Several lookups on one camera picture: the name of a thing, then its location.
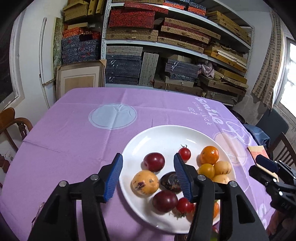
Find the electrical outlet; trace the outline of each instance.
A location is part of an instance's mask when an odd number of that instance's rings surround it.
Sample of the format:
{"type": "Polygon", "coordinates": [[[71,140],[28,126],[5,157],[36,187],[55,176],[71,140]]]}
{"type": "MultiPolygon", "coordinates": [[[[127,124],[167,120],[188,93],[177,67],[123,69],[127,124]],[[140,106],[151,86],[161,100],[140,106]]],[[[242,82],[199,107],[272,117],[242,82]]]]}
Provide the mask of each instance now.
{"type": "Polygon", "coordinates": [[[7,153],[4,155],[4,158],[9,161],[9,163],[12,162],[15,154],[12,151],[7,151],[7,153]]]}

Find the table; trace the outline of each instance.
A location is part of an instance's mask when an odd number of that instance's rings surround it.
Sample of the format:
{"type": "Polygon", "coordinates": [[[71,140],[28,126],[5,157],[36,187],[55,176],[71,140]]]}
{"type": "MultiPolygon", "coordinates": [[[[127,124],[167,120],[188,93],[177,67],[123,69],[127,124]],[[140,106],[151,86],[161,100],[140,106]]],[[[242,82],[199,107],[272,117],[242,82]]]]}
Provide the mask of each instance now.
{"type": "MultiPolygon", "coordinates": [[[[47,111],[8,170],[0,196],[2,215],[20,241],[27,240],[40,204],[59,181],[83,181],[111,163],[141,131],[172,124],[196,129],[226,151],[237,182],[266,228],[274,212],[271,198],[248,174],[254,160],[247,146],[256,143],[224,105],[181,93],[125,88],[73,89],[47,111]]],[[[111,240],[173,241],[172,234],[151,227],[131,210],[119,185],[102,211],[111,240]]],[[[79,202],[77,223],[79,239],[85,240],[79,202]]]]}

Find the metal screw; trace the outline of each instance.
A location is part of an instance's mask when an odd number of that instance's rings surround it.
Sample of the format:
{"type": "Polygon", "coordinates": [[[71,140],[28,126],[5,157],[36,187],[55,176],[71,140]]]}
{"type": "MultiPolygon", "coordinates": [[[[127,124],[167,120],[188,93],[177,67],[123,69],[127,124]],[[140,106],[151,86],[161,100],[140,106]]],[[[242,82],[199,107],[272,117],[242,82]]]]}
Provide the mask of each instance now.
{"type": "Polygon", "coordinates": [[[91,180],[95,181],[95,180],[98,180],[98,179],[99,179],[98,174],[91,175],[91,180]]]}
{"type": "Polygon", "coordinates": [[[60,181],[59,182],[59,186],[60,187],[65,187],[67,185],[67,182],[66,181],[60,181]]]}
{"type": "Polygon", "coordinates": [[[200,181],[204,181],[205,180],[205,176],[204,175],[198,175],[197,179],[200,181]]]}
{"type": "Polygon", "coordinates": [[[235,188],[237,186],[237,183],[235,181],[230,181],[229,185],[235,188]]]}

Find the brown patterned curtain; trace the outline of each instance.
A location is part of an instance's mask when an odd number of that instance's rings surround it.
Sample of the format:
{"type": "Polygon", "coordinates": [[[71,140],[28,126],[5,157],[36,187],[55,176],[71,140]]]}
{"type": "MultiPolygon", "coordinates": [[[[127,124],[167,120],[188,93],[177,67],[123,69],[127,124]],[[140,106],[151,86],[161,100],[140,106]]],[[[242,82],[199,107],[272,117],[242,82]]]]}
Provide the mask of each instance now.
{"type": "Polygon", "coordinates": [[[269,46],[252,92],[271,110],[273,106],[273,89],[280,69],[282,35],[280,17],[273,11],[270,13],[270,17],[272,30],[269,46]]]}

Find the white plate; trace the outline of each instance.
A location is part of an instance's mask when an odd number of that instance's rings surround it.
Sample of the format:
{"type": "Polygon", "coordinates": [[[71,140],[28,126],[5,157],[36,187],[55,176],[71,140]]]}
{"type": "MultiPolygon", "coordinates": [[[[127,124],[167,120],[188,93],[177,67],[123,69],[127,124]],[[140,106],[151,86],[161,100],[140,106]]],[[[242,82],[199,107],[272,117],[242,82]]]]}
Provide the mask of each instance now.
{"type": "MultiPolygon", "coordinates": [[[[119,176],[119,183],[126,201],[141,219],[161,230],[187,234],[191,224],[187,218],[177,219],[172,212],[159,215],[153,211],[152,198],[160,189],[146,198],[136,196],[131,189],[131,181],[135,174],[142,170],[143,159],[148,153],[159,152],[164,156],[165,166],[159,173],[156,173],[158,179],[161,179],[164,174],[175,171],[173,157],[181,145],[187,145],[191,151],[191,158],[186,164],[192,165],[196,169],[198,169],[197,156],[203,148],[210,145],[215,146],[219,151],[219,160],[228,161],[231,164],[232,171],[228,174],[229,179],[236,180],[229,157],[214,140],[188,127],[165,125],[149,128],[130,140],[122,153],[123,168],[119,176]]],[[[180,199],[183,197],[183,193],[181,192],[177,196],[180,199]]],[[[213,224],[219,220],[220,215],[213,220],[213,224]]]]}

